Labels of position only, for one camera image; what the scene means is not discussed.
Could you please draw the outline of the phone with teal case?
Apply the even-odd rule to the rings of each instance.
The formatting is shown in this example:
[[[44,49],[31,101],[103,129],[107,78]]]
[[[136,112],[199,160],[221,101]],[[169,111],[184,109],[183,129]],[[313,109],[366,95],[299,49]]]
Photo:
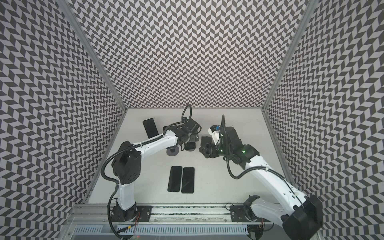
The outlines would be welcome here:
[[[182,193],[183,194],[193,194],[195,187],[195,168],[188,167],[183,168],[182,175]]]

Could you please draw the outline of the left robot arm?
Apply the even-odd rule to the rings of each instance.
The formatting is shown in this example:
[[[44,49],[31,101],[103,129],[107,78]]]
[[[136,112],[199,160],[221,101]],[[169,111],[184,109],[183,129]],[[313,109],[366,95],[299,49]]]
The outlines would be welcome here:
[[[112,222],[133,222],[139,216],[135,200],[135,184],[141,173],[142,161],[162,150],[174,146],[183,146],[202,130],[192,118],[165,127],[162,134],[148,140],[131,144],[126,141],[118,152],[102,165],[101,176],[104,180],[115,183],[108,208],[108,218]]]

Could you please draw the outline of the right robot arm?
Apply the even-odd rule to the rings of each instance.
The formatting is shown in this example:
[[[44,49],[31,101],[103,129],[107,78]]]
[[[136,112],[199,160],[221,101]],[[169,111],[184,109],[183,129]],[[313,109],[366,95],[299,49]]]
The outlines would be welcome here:
[[[309,240],[323,226],[323,206],[315,195],[306,195],[275,171],[251,145],[244,145],[233,127],[213,125],[208,133],[211,142],[204,153],[209,158],[223,157],[228,165],[233,162],[242,167],[239,175],[230,176],[239,180],[250,173],[265,186],[278,203],[265,201],[258,195],[249,196],[243,203],[245,217],[249,221],[266,219],[282,227],[291,240]]]

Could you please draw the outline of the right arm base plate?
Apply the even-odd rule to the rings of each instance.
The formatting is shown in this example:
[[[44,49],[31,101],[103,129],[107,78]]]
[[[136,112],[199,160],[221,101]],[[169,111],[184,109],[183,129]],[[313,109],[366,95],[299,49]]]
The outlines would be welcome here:
[[[227,210],[230,212],[232,222],[257,222],[270,223],[266,219],[257,217],[250,207],[241,205],[229,205]]]

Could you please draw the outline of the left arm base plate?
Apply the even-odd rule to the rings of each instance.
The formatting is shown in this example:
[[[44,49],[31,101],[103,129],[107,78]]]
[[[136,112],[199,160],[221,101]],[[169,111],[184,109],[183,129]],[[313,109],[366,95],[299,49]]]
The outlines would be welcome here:
[[[124,211],[119,205],[112,208],[111,221],[112,222],[149,222],[152,206],[136,206]]]

